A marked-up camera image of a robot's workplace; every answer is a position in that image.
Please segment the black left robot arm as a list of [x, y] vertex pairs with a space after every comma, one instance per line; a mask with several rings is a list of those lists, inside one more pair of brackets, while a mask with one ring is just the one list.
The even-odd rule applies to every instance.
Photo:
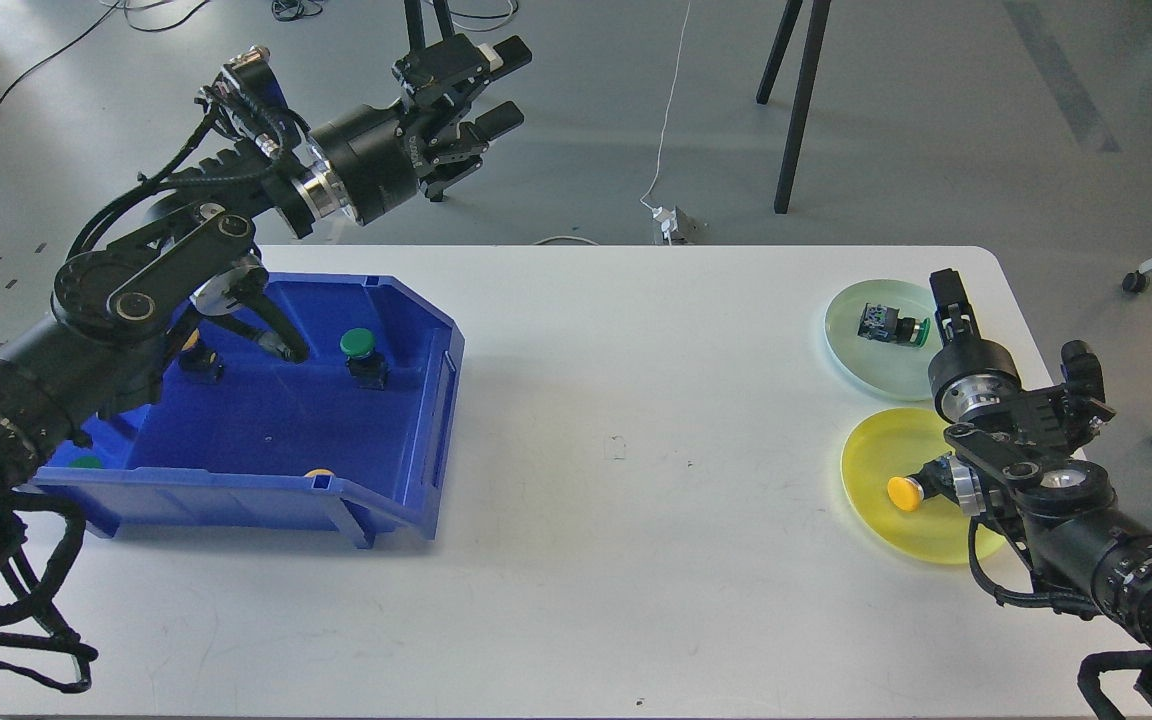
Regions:
[[338, 211], [369, 223], [416, 194], [442, 200], [524, 120], [513, 103], [467, 114], [532, 54], [517, 36], [416, 36], [393, 68], [396, 103], [317, 128], [285, 103], [268, 59], [255, 46], [200, 88], [204, 118], [177, 154], [88, 220], [50, 314], [0, 348], [0, 670], [82, 694], [97, 657], [55, 605], [88, 516], [26, 480], [65, 442], [91, 446], [93, 416], [156, 404], [200, 323], [305, 363], [305, 338], [265, 295], [253, 219], [276, 210], [302, 237]]

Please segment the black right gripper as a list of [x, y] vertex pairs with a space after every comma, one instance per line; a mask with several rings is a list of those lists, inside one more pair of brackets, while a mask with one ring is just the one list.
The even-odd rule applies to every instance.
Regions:
[[937, 331], [943, 347], [929, 364], [934, 410], [957, 423], [984, 406], [1020, 395], [1018, 369], [1005, 346], [982, 340], [977, 314], [956, 270], [929, 275]]

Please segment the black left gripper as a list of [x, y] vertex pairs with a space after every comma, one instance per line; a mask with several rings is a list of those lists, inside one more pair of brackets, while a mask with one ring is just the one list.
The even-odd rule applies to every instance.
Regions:
[[388, 108], [361, 105], [308, 132], [308, 209], [317, 219], [342, 211], [366, 225], [417, 194], [442, 202], [482, 168], [494, 141], [524, 123], [511, 101], [468, 119], [473, 97], [531, 60], [517, 35], [498, 44], [452, 35], [399, 59], [401, 96]]

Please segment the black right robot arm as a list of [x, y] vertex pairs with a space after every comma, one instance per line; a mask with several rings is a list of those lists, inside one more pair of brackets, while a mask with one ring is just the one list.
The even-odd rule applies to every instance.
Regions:
[[1114, 418], [1100, 361], [1070, 341], [1062, 382], [1025, 389], [1005, 346], [982, 336], [955, 270], [929, 283], [942, 342], [929, 382], [950, 450], [914, 473], [916, 497], [963, 511], [973, 579], [998, 605], [1102, 616], [1139, 643], [1079, 665], [1094, 717], [1121, 717], [1100, 685], [1111, 670], [1137, 670], [1135, 689], [1152, 707], [1152, 530], [1119, 509], [1102, 467], [1076, 457]]

